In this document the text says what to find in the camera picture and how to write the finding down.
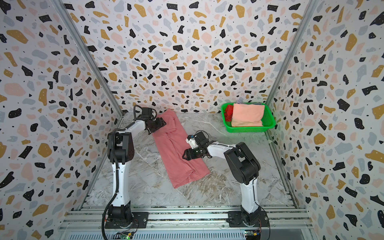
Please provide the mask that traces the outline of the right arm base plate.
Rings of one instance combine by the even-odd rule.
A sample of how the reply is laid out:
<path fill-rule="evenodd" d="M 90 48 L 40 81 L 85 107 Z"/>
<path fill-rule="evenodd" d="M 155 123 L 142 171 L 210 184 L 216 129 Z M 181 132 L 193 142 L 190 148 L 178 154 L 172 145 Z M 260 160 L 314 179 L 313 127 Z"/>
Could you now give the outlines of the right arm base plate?
<path fill-rule="evenodd" d="M 242 211 L 228 212 L 227 223 L 230 228 L 258 228 L 269 227 L 268 216 L 264 211 L 255 211 L 252 214 Z"/>

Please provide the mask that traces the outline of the dusty pink t shirt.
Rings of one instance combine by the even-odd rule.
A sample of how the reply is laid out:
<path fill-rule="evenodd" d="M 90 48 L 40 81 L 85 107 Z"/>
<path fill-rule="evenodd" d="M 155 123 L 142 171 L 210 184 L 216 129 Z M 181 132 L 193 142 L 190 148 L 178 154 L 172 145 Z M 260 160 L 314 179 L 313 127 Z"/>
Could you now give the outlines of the dusty pink t shirt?
<path fill-rule="evenodd" d="M 166 125 L 153 133 L 155 144 L 165 165 L 172 186 L 177 189 L 202 179 L 211 172 L 201 158 L 187 161 L 183 154 L 190 145 L 177 114 L 167 110 L 160 115 Z"/>

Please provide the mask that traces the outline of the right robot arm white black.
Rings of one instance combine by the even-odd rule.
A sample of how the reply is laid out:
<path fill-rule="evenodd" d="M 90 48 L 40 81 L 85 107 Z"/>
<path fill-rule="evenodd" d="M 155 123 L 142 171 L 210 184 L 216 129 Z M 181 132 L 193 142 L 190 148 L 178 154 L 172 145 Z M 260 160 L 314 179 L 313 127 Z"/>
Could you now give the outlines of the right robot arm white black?
<path fill-rule="evenodd" d="M 258 200 L 257 182 L 261 165 L 248 146 L 240 142 L 225 145 L 211 141 L 196 148 L 186 149 L 183 159 L 191 161 L 203 157 L 217 157 L 227 161 L 230 171 L 241 188 L 241 210 L 239 217 L 230 217 L 229 223 L 252 227 L 259 223 L 262 207 Z"/>

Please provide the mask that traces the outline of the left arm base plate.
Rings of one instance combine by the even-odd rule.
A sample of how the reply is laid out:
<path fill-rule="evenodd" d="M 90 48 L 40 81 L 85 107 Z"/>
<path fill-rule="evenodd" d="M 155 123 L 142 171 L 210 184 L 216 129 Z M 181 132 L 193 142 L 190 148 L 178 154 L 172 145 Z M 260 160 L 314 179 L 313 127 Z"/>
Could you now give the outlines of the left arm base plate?
<path fill-rule="evenodd" d="M 105 223 L 106 229 L 145 229 L 149 213 L 133 212 L 127 214 L 108 215 Z"/>

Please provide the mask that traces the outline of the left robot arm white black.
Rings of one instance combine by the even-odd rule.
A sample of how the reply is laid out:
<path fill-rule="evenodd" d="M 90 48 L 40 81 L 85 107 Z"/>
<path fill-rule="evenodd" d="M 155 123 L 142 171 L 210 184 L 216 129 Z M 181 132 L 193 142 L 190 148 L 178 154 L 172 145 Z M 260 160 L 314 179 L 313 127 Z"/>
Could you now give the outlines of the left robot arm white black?
<path fill-rule="evenodd" d="M 134 120 L 108 134 L 108 159 L 113 168 L 113 196 L 103 212 L 104 228 L 145 228 L 148 213 L 134 214 L 129 196 L 129 172 L 135 156 L 134 137 L 142 131 L 152 134 L 166 125 L 162 118 Z"/>

